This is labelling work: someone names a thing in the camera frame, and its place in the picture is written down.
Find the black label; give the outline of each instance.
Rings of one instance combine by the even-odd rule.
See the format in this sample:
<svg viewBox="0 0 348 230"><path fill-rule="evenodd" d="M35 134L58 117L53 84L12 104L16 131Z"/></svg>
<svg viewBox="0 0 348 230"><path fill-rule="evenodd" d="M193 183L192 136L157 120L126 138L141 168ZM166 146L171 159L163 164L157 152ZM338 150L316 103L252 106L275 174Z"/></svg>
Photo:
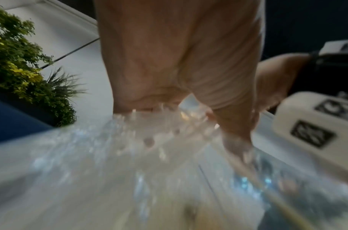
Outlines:
<svg viewBox="0 0 348 230"><path fill-rule="evenodd" d="M318 127L305 121L298 121L292 131L292 136L301 139L317 148L322 148L329 143L336 134L332 131Z"/></svg>
<svg viewBox="0 0 348 230"><path fill-rule="evenodd" d="M348 120L348 103L327 99L315 107L315 110L344 120Z"/></svg>

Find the shrub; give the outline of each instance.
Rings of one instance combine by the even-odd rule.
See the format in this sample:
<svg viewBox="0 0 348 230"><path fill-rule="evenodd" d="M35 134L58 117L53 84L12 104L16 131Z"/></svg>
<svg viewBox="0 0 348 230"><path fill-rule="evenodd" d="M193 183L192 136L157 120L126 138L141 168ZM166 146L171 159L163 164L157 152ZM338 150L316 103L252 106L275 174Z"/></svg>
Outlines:
<svg viewBox="0 0 348 230"><path fill-rule="evenodd" d="M76 116L69 98L82 91L75 90L75 76L60 74L61 69L44 80L39 65L52 64L52 57L26 39L32 34L33 22L0 8L0 88L52 114L56 126L72 124Z"/></svg>

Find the dark background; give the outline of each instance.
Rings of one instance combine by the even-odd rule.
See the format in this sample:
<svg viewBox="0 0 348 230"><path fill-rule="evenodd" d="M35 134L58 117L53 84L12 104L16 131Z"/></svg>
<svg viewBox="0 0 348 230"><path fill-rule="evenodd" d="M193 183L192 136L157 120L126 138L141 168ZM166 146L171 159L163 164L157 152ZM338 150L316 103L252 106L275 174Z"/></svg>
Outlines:
<svg viewBox="0 0 348 230"><path fill-rule="evenodd" d="M59 0L95 17L92 0ZM267 0L263 58L348 39L348 0Z"/></svg>

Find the floor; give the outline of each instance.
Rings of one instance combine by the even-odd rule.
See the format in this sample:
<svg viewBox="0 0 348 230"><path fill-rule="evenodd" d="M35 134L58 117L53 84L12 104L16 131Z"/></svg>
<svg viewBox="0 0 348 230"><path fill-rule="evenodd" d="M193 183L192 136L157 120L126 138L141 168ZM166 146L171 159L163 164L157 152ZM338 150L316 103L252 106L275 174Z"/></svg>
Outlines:
<svg viewBox="0 0 348 230"><path fill-rule="evenodd" d="M38 43L48 55L57 62L44 68L43 74L49 74L59 67L69 74L77 74L81 87L86 89L72 101L77 111L77 123L86 123L91 119L111 116L113 98L105 66L100 55L100 42L97 27L64 9L47 2L26 5L22 0L8 12L35 23L36 35L29 38ZM0 0L8 8L12 0ZM184 108L196 106L194 98L187 100ZM307 153L295 145L277 137L271 130L271 115L263 115L252 138L255 147L296 167L308 174L316 174L313 162Z"/></svg>

